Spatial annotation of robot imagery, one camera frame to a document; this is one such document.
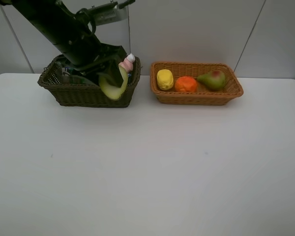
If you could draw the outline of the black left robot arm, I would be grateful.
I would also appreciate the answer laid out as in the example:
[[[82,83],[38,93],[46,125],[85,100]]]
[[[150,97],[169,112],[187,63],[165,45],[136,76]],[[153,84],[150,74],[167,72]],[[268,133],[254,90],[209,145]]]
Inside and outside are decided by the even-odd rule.
[[[97,26],[126,19],[126,7],[132,3],[112,0],[72,13],[60,0],[0,0],[0,5],[13,6],[43,34],[77,75],[91,81],[103,76],[118,88],[123,84],[118,65],[127,53],[122,46],[100,42],[95,32]]]

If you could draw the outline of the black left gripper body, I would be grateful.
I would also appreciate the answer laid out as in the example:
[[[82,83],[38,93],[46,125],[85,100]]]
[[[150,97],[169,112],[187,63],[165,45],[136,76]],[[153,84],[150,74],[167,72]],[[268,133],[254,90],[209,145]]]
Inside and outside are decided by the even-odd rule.
[[[56,61],[80,74],[115,74],[126,57],[122,46],[101,43],[95,36],[57,36],[53,45],[61,52]]]

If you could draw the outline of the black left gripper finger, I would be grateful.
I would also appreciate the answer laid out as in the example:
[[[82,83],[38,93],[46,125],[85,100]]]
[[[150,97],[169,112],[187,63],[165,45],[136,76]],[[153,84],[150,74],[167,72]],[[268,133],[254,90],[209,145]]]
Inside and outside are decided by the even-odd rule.
[[[104,77],[112,86],[120,88],[123,84],[123,78],[119,70],[118,63],[115,60],[109,60],[105,64]]]
[[[77,84],[77,85],[99,85],[97,75],[89,76],[76,70],[73,70],[70,74],[70,83]]]

